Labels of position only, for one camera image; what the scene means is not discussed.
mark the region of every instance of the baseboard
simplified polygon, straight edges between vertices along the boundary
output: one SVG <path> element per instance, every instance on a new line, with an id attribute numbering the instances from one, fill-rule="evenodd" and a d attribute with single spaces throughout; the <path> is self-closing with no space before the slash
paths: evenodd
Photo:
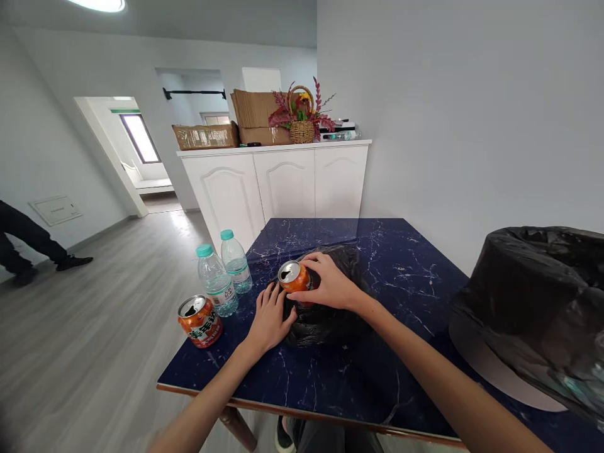
<path id="1" fill-rule="evenodd" d="M 108 226 L 108 227 L 107 227 L 107 228 L 105 228 L 104 230 L 101 230 L 101 231 L 99 231 L 98 233 L 93 234 L 93 235 L 92 235 L 92 236 L 90 236 L 89 238 L 86 238 L 86 239 L 84 239 L 84 240 L 82 240 L 82 241 L 80 241 L 80 242 L 78 242 L 78 243 L 76 243 L 76 244 L 72 245 L 71 247 L 67 247 L 67 249 L 66 249 L 66 250 L 67 250 L 67 253 L 69 253 L 69 254 L 73 254 L 73 253 L 75 253 L 77 250 L 79 250 L 79 249 L 83 249 L 83 248 L 84 248 L 86 245 L 90 244 L 92 241 L 97 240 L 99 237 L 101 237 L 101 236 L 103 236 L 103 235 L 105 235 L 105 234 L 107 234 L 107 233 L 109 233 L 109 232 L 112 232 L 112 231 L 113 231 L 113 230 L 115 230 L 116 228 L 119 228 L 119 227 L 120 227 L 120 226 L 122 226 L 124 223 L 128 223 L 128 222 L 129 222 L 130 220 L 132 220 L 132 219 L 138 219 L 138 216 L 131 215 L 131 216 L 128 216 L 128 217 L 126 217 L 126 218 L 123 218 L 122 220 L 120 220 L 120 221 L 118 221 L 118 222 L 114 223 L 113 225 Z"/>
<path id="2" fill-rule="evenodd" d="M 126 218 L 123 218 L 122 220 L 114 223 L 113 225 L 108 226 L 104 230 L 101 230 L 98 233 L 93 234 L 89 238 L 86 238 L 78 243 L 75 243 L 71 247 L 67 247 L 66 248 L 67 253 L 70 255 L 74 254 L 78 250 L 83 249 L 86 245 L 90 244 L 92 241 L 98 239 L 99 237 L 101 237 L 109 232 L 112 232 L 113 230 L 121 227 L 122 225 L 124 225 L 125 223 L 129 222 L 132 219 L 138 219 L 138 216 L 128 216 Z M 45 259 L 44 261 L 40 261 L 38 264 L 34 264 L 34 267 L 36 267 L 39 271 L 46 271 L 49 269 L 53 269 L 55 266 L 56 265 L 50 259 Z M 12 280 L 12 278 L 9 277 L 9 279 L 1 281 L 0 289 L 2 289 L 3 286 L 5 286 L 5 285 L 10 285 L 11 280 Z"/>

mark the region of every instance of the table leg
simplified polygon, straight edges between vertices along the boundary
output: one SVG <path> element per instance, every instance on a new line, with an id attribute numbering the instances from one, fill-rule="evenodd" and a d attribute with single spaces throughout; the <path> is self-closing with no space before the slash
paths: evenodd
<path id="1" fill-rule="evenodd" d="M 258 441 L 236 408 L 226 406 L 219 419 L 247 450 L 251 452 L 256 450 Z"/>

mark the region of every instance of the marble table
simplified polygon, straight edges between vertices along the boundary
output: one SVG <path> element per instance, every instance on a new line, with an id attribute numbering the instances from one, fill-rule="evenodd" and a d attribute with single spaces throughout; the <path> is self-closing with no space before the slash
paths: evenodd
<path id="1" fill-rule="evenodd" d="M 604 445 L 604 434 L 572 413 L 546 413 L 519 403 L 466 364 L 451 343 L 447 326 L 449 301 L 467 277 L 403 219 L 271 219 L 247 254 L 254 287 L 240 298 L 237 312 L 223 319 L 222 337 L 203 350 L 186 340 L 157 387 L 192 396 L 201 391 L 245 338 L 255 297 L 279 266 L 318 245 L 336 243 L 358 247 L 364 279 L 399 321 L 479 382 L 554 452 L 594 451 L 596 445 Z M 374 332 L 338 346 L 277 346 L 252 368 L 229 406 L 463 446 L 415 378 Z M 255 447 L 235 409 L 221 419 L 244 445 Z"/>

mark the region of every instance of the cardboard box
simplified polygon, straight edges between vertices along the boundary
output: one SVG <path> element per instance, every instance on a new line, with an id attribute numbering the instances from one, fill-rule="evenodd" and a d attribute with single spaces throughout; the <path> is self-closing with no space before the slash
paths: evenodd
<path id="1" fill-rule="evenodd" d="M 262 146 L 289 145 L 289 131 L 285 128 L 239 128 L 241 142 L 260 142 Z"/>
<path id="2" fill-rule="evenodd" d="M 235 108 L 239 136 L 242 143 L 259 142 L 262 146 L 289 145 L 289 131 L 282 127 L 270 127 L 269 116 L 277 110 L 271 92 L 233 90 L 231 100 Z"/>
<path id="3" fill-rule="evenodd" d="M 269 116 L 277 110 L 271 92 L 248 92 L 233 90 L 233 107 L 240 128 L 269 127 Z"/>
<path id="4" fill-rule="evenodd" d="M 237 148 L 239 131 L 237 124 L 216 126 L 179 126 L 172 125 L 176 141 L 181 151 L 212 148 Z"/>

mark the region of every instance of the cabinet top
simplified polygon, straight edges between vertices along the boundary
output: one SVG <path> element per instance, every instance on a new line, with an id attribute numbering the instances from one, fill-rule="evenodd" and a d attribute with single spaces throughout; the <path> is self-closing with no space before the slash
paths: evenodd
<path id="1" fill-rule="evenodd" d="M 209 155 L 223 154 L 247 154 L 257 152 L 272 152 L 272 151 L 289 151 L 299 149 L 314 149 L 314 148 L 334 148 L 334 147 L 351 147 L 351 146 L 368 146 L 372 140 L 347 140 L 342 142 L 317 142 L 304 143 L 302 145 L 276 145 L 268 147 L 243 147 L 243 148 L 214 148 L 195 151 L 177 151 L 176 155 L 180 157 L 200 157 Z"/>

